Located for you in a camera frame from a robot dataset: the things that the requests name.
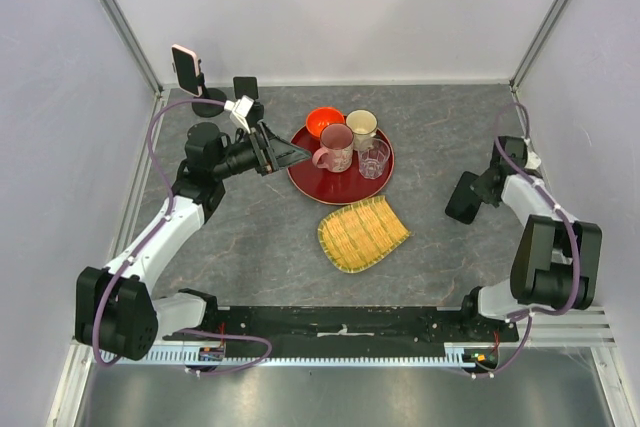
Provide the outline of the black folding phone stand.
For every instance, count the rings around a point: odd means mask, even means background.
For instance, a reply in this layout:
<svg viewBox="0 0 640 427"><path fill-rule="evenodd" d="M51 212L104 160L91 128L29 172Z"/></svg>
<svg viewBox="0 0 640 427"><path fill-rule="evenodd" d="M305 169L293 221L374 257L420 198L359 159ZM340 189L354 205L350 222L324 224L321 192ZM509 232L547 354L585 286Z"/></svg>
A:
<svg viewBox="0 0 640 427"><path fill-rule="evenodd" d="M249 99L254 105L261 104L256 77L236 76L233 78L233 88L236 99L241 103L246 103L246 100Z"/></svg>

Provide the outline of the pink floral mug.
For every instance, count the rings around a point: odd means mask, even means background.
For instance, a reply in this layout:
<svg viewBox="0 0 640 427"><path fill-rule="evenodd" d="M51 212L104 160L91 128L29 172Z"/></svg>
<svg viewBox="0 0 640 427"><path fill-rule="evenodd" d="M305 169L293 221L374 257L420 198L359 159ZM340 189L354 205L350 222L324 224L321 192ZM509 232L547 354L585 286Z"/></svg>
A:
<svg viewBox="0 0 640 427"><path fill-rule="evenodd" d="M352 163L354 134L346 124L331 124L320 135L320 147L312 156L316 168L332 173L346 171Z"/></svg>

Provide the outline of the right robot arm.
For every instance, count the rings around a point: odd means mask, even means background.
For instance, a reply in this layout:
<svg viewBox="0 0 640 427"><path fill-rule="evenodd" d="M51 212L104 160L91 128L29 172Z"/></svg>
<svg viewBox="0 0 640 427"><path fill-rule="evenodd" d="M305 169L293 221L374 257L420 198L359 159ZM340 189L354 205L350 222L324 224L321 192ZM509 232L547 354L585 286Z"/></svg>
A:
<svg viewBox="0 0 640 427"><path fill-rule="evenodd" d="M469 340L483 339L494 320L563 315L586 310L594 300L602 230L559 206L537 162L526 138L499 136L487 170L463 172L445 208L448 217L469 225L483 204L506 205L523 226L509 279L464 297L457 324Z"/></svg>

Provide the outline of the cream cup with dark rim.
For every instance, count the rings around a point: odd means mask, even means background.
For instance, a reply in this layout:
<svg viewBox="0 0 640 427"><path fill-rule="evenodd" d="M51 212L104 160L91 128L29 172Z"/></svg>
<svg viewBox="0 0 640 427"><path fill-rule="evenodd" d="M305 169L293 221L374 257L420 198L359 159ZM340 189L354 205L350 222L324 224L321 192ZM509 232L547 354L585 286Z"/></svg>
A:
<svg viewBox="0 0 640 427"><path fill-rule="evenodd" d="M346 125L354 135L354 149L358 152L368 150L378 129L377 117L370 111L360 109L349 113Z"/></svg>

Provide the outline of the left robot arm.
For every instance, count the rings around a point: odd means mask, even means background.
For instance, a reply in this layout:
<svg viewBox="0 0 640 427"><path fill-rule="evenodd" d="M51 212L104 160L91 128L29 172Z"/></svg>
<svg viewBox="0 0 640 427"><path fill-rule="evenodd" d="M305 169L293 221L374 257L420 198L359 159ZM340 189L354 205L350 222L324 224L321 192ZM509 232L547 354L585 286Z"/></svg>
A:
<svg viewBox="0 0 640 427"><path fill-rule="evenodd" d="M105 267L85 268L76 283L75 338L94 358L142 359L154 342L186 329L208 340L219 329L213 296L183 289L155 300L155 284L184 243L219 207L226 179L254 170L265 176L311 158L260 121L232 141L216 124L191 127L185 157L160 211L138 237Z"/></svg>

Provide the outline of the orange bowl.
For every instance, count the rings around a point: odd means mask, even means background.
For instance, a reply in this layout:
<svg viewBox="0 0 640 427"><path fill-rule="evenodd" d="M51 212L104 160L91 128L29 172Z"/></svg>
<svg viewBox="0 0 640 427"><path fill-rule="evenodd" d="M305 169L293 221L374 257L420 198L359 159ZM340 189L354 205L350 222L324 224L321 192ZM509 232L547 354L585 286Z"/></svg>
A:
<svg viewBox="0 0 640 427"><path fill-rule="evenodd" d="M305 127L308 133L316 140L320 139L323 130L332 124L343 124L345 116L338 109L323 106L313 109L306 117Z"/></svg>

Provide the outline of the woven bamboo mat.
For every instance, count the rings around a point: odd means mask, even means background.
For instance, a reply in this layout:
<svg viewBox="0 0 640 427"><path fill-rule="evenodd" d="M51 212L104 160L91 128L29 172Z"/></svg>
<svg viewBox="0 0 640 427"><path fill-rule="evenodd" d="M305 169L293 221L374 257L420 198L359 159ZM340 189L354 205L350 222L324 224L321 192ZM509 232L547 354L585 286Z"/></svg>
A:
<svg viewBox="0 0 640 427"><path fill-rule="evenodd" d="M411 233L384 195L342 207L320 223L317 237L329 261L341 272L363 272L404 243Z"/></svg>

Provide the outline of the clear glass tumbler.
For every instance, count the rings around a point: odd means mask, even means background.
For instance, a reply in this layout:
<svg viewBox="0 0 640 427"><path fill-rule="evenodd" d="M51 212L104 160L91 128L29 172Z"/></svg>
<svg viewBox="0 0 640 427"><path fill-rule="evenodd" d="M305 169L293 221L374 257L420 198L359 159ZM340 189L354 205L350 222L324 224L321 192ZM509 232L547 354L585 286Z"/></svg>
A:
<svg viewBox="0 0 640 427"><path fill-rule="evenodd" d="M369 180L379 178L391 156L391 148L384 140L374 138L369 146L358 153L359 173Z"/></svg>

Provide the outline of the round red tray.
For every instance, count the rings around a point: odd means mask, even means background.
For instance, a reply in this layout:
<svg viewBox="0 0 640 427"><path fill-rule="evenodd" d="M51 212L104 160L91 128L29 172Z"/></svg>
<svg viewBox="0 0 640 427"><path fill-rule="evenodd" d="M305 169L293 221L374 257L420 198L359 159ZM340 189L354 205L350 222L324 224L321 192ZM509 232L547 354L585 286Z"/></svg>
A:
<svg viewBox="0 0 640 427"><path fill-rule="evenodd" d="M312 160L306 160L288 169L289 178L303 194L324 204L346 205L376 196L393 174L395 155L391 141L382 130L377 130L375 139L384 141L390 149L382 174L376 179L361 175L356 151L353 152L351 166L344 172L333 173L316 167Z"/></svg>

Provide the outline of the pink-cased smartphone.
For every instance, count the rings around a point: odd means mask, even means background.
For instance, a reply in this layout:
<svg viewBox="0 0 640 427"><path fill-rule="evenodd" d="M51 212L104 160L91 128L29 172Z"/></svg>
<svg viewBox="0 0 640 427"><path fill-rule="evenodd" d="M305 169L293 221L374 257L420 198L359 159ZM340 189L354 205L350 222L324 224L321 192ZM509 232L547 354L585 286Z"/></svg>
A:
<svg viewBox="0 0 640 427"><path fill-rule="evenodd" d="M200 59L198 55L179 44L171 46L173 67L181 90L195 97L202 95Z"/></svg>

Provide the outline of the aluminium frame rail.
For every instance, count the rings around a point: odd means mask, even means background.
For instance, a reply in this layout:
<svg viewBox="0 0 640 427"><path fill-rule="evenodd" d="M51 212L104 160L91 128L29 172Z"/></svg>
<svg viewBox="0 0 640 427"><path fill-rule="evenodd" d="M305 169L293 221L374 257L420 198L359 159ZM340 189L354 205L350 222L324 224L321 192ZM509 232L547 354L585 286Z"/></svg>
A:
<svg viewBox="0 0 640 427"><path fill-rule="evenodd" d="M531 347L613 346L615 339L601 307L573 310L563 316L536 314L527 345Z"/></svg>

